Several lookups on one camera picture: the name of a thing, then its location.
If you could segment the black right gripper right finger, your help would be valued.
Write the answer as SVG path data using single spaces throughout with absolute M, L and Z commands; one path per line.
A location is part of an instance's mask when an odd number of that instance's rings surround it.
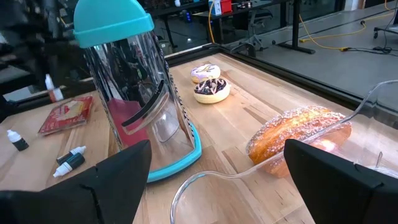
M 398 179 L 288 139 L 284 159 L 316 224 L 398 224 Z

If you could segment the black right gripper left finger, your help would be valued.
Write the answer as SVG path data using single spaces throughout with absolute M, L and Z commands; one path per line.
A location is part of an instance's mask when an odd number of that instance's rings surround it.
M 0 224 L 132 224 L 149 176 L 143 140 L 47 189 L 0 191 Z

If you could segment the blue dropper bottle white cap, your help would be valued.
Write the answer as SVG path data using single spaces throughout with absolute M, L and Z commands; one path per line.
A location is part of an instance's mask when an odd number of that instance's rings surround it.
M 81 166 L 85 162 L 85 158 L 81 153 L 76 153 L 69 157 L 64 163 L 62 163 L 53 174 L 53 177 L 61 177 L 71 172 L 77 167 Z

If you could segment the black dropper bottle white cap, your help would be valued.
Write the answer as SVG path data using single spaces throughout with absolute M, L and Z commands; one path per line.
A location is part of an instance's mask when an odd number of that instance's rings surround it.
M 29 147 L 24 138 L 19 133 L 11 129 L 7 130 L 7 137 L 18 151 L 24 151 Z
M 57 164 L 62 165 L 68 158 L 71 156 L 74 156 L 77 153 L 84 154 L 86 150 L 86 146 L 78 146 L 72 150 L 69 151 L 69 153 L 65 154 L 64 156 L 61 156 L 57 158 Z

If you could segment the sugared long bread roll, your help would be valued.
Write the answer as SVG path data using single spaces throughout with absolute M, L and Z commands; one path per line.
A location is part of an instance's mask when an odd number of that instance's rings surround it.
M 345 115 L 322 106 L 304 106 L 280 114 L 267 121 L 246 145 L 246 153 L 253 164 L 258 165 L 283 151 L 285 141 L 304 141 L 326 129 L 336 127 L 324 135 L 309 140 L 308 144 L 331 152 L 341 147 L 350 137 L 350 122 L 340 124 Z

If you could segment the red snack packet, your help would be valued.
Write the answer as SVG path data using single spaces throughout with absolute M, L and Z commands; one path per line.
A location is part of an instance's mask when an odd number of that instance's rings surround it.
M 73 98 L 52 109 L 38 135 L 47 136 L 65 129 L 74 128 L 86 124 L 90 115 L 93 97 L 82 96 Z

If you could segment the red dropper bottle white cap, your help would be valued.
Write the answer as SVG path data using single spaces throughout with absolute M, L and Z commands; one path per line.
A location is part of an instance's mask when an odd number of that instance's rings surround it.
M 54 86 L 52 78 L 49 74 L 46 74 L 45 76 L 45 86 L 52 102 L 57 102 L 64 99 L 61 89 Z

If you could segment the chocolate frosted donut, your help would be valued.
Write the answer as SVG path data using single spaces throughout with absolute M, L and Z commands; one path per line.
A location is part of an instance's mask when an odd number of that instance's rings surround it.
M 231 85 L 223 78 L 212 78 L 200 82 L 194 88 L 194 98 L 203 104 L 223 101 L 229 96 Z

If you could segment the pale purple frosted donut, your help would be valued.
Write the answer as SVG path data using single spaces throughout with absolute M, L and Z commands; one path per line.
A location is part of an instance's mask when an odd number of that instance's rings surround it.
M 208 63 L 193 68 L 190 76 L 194 83 L 200 83 L 207 79 L 219 78 L 220 74 L 221 70 L 219 66 Z

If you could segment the teal handled metal box grater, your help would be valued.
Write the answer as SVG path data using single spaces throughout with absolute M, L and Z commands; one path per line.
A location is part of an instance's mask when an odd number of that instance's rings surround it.
M 120 149 L 148 140 L 148 180 L 177 174 L 201 156 L 201 140 L 137 0 L 78 0 L 74 36 Z

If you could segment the black office desk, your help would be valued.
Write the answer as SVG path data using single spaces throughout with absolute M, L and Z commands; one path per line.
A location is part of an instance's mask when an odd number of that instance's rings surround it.
M 208 27 L 208 33 L 210 35 L 210 42 L 214 44 L 223 44 L 224 43 L 224 37 L 222 33 L 222 18 L 224 17 L 229 17 L 229 16 L 234 16 L 237 14 L 243 14 L 247 12 L 251 12 L 253 10 L 260 10 L 265 7 L 273 6 L 276 4 L 280 4 L 280 14 L 282 14 L 282 6 L 286 6 L 286 2 L 288 1 L 293 1 L 293 22 L 292 22 L 292 44 L 279 44 L 279 46 L 287 48 L 287 49 L 292 49 L 292 50 L 297 50 L 301 52 L 305 52 L 308 54 L 313 54 L 314 51 L 310 49 L 300 49 L 298 47 L 298 42 L 299 42 L 299 24 L 302 22 L 302 19 L 300 17 L 300 4 L 301 0 L 265 0 L 268 1 L 266 4 L 261 4 L 258 6 L 251 6 L 247 7 L 244 9 L 238 9 L 238 10 L 233 10 L 230 13 L 227 14 L 222 14 L 219 16 L 212 16 L 209 12 L 209 5 L 208 5 L 208 0 L 192 0 L 193 2 L 188 3 L 188 4 L 183 4 L 182 6 L 174 5 L 170 7 L 165 7 L 165 8 L 157 8 L 157 9 L 146 9 L 146 11 L 153 17 L 160 17 L 166 26 L 166 31 L 168 33 L 169 41 L 172 44 L 172 47 L 175 47 L 175 44 L 171 38 L 171 33 L 169 29 L 169 24 L 168 24 L 168 16 L 171 14 L 176 14 L 180 11 L 183 10 L 191 10 L 191 9 L 196 9 L 198 7 L 204 9 L 206 7 L 208 9 L 207 11 L 207 27 Z

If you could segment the black office chair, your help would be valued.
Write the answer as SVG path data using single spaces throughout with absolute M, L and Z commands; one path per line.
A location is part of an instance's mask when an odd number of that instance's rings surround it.
M 263 46 L 262 40 L 255 33 L 256 28 L 261 28 L 266 26 L 266 21 L 273 19 L 273 14 L 270 10 L 266 9 L 265 12 L 258 13 L 257 10 L 250 12 L 248 20 L 248 40 L 247 42 L 253 46 L 258 46 L 258 51 L 262 52 L 265 47 Z

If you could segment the clear plastic container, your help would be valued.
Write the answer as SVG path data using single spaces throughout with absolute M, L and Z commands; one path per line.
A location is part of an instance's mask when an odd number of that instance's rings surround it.
M 366 96 L 398 110 L 398 80 L 378 83 Z M 329 153 L 398 179 L 398 130 L 359 114 L 363 108 L 361 103 L 352 113 L 341 113 L 345 119 L 339 123 L 350 122 L 352 132 Z M 301 142 L 308 144 L 335 127 Z M 172 201 L 171 224 L 316 224 L 294 184 L 284 149 L 255 165 L 245 148 L 243 160 L 234 166 L 236 174 L 207 170 L 189 177 Z

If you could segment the red box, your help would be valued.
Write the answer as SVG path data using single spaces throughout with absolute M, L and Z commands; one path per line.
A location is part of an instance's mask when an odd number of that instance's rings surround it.
M 232 12 L 232 0 L 220 0 L 221 13 L 227 14 Z

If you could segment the white and blue box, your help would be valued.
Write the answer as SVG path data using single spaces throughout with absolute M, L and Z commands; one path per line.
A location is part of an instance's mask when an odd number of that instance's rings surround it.
M 221 0 L 208 0 L 209 12 L 212 16 L 222 15 Z

